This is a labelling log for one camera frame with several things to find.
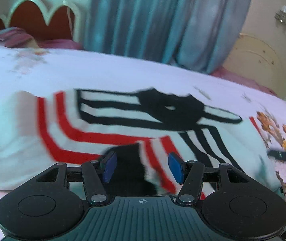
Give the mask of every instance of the white bed sheet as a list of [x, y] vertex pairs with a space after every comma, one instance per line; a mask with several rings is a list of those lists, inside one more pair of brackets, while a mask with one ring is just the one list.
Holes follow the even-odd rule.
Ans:
[[242, 118], [256, 116], [256, 112], [265, 107], [279, 122], [286, 124], [285, 101], [212, 76], [92, 52], [53, 49], [46, 55], [29, 59], [18, 57], [21, 51], [0, 47], [0, 101], [19, 90], [47, 96], [70, 88], [130, 92], [155, 87], [165, 93], [190, 93], [206, 105], [229, 110]]

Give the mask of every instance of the brown headboard panel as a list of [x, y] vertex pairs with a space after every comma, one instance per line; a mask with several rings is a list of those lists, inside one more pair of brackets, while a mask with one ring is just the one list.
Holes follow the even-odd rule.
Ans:
[[79, 10], [63, 1], [47, 10], [41, 0], [19, 0], [8, 17], [0, 17], [0, 30], [19, 27], [36, 40], [71, 39], [79, 42]]

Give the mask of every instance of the blue curtain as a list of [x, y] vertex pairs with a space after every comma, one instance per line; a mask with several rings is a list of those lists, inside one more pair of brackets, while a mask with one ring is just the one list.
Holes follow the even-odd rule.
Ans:
[[211, 73], [229, 54], [251, 0], [92, 0], [89, 51]]

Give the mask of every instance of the light fixture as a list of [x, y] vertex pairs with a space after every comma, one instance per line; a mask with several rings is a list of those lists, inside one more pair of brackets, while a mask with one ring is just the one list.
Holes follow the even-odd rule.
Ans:
[[274, 18], [280, 21], [281, 24], [286, 26], [286, 6], [285, 5], [282, 6], [281, 10], [275, 13]]

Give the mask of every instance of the headboard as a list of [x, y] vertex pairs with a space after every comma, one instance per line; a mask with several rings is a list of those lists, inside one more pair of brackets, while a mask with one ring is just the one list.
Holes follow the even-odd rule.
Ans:
[[68, 1], [47, 9], [41, 0], [18, 0], [0, 16], [0, 30], [19, 27], [36, 40], [70, 39], [80, 42], [80, 11]]
[[286, 77], [281, 61], [267, 43], [256, 37], [241, 33], [223, 66], [284, 96], [282, 81]]

